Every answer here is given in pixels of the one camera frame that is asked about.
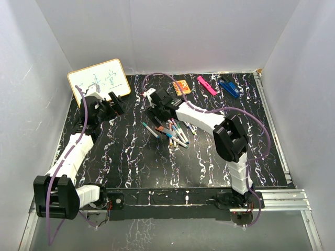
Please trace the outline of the orange highlighter marker body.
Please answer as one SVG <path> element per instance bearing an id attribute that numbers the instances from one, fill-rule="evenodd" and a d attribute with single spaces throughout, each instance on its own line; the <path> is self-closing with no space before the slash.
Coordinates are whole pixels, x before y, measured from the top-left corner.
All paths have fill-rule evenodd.
<path id="1" fill-rule="evenodd" d="M 157 131 L 160 131 L 160 132 L 165 133 L 165 134 L 171 134 L 169 129 L 164 128 L 164 127 L 162 127 L 162 126 L 160 126 L 160 127 L 155 127 L 155 129 L 156 129 Z"/>

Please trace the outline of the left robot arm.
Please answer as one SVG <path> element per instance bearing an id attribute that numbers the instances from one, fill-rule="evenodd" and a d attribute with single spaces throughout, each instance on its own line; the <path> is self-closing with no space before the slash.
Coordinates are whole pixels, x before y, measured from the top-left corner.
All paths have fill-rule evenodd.
<path id="1" fill-rule="evenodd" d="M 74 219 L 79 209 L 92 204 L 101 209 L 108 195 L 92 183 L 75 187 L 77 172 L 101 133 L 101 124 L 124 114 L 121 98 L 114 92 L 88 94 L 81 99 L 79 117 L 57 162 L 33 182 L 37 215 L 42 218 Z"/>

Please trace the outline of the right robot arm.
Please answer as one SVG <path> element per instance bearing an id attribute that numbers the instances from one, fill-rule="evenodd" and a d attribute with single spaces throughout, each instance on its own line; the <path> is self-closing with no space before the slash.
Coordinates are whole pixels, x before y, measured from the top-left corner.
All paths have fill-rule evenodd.
<path id="1" fill-rule="evenodd" d="M 172 98 L 166 90 L 150 88 L 143 93 L 149 101 L 146 113 L 159 127 L 176 119 L 202 129 L 214 138 L 218 155 L 227 163 L 231 176 L 231 191 L 219 192 L 212 201 L 218 208 L 244 208 L 252 201 L 249 191 L 253 186 L 247 174 L 248 136 L 237 116 L 225 117 L 193 106 L 189 101 Z"/>

